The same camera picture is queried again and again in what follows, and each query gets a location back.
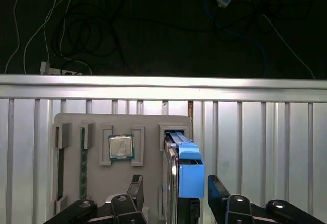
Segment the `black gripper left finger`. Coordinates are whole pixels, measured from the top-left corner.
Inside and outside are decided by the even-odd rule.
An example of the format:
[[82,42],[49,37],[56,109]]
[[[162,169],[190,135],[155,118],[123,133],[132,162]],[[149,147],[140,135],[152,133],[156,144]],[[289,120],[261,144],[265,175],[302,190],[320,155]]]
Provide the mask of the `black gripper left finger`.
[[89,199],[75,201],[46,223],[146,224],[146,218],[142,213],[143,202],[143,176],[134,175],[127,193],[112,195],[100,207]]

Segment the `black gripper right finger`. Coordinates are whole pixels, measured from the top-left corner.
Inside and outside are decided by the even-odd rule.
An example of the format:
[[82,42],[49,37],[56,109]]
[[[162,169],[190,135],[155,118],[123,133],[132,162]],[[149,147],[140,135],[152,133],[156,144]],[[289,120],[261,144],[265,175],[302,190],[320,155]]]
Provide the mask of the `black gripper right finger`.
[[252,203],[242,195],[230,194],[215,176],[208,176],[208,204],[216,223],[296,223],[323,222],[284,200],[271,200],[265,207]]

